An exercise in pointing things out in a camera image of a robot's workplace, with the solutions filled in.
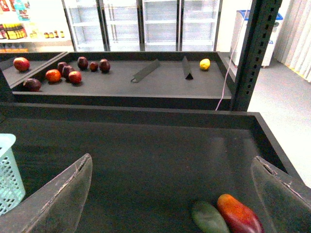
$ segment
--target lemon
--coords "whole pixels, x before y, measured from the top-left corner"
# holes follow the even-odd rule
[[[201,70],[208,70],[209,66],[210,66],[210,60],[208,58],[200,61],[200,69]]]

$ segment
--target light blue basket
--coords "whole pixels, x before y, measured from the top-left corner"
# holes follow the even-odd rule
[[[17,206],[25,196],[25,188],[11,147],[13,134],[0,133],[0,216]]]

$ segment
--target red mango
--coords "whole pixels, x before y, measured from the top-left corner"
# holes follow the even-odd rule
[[[264,233],[257,215],[230,194],[222,194],[217,208],[233,233]]]

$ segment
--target red apple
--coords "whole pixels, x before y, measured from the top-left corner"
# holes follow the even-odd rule
[[[66,81],[69,81],[69,74],[74,71],[72,66],[64,66],[63,68],[63,77],[66,78]]]
[[[108,73],[110,70],[110,63],[108,62],[107,59],[101,59],[101,61],[99,62],[99,69],[101,69],[101,71],[103,73]]]
[[[59,62],[57,64],[57,69],[58,71],[60,72],[60,74],[63,76],[63,68],[64,66],[67,66],[67,63],[66,62]]]
[[[89,64],[89,69],[92,71],[92,72],[95,72],[98,70],[98,63],[97,62],[91,62],[91,64]]]
[[[38,79],[27,79],[24,81],[23,86],[29,91],[39,91],[41,88],[41,82]]]
[[[15,58],[13,61],[13,65],[19,71],[27,71],[30,67],[29,61],[24,57]]]
[[[82,75],[79,71],[70,72],[69,80],[71,83],[80,83],[82,80]]]
[[[78,58],[78,67],[80,70],[86,70],[88,67],[88,61],[85,57],[79,57]]]
[[[62,75],[58,71],[58,69],[50,69],[48,72],[45,74],[45,78],[50,82],[50,83],[57,83],[61,81]]]

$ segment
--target floor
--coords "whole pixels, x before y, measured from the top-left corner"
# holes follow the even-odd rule
[[[273,59],[260,70],[248,111],[261,113],[302,180],[311,187],[311,83]]]

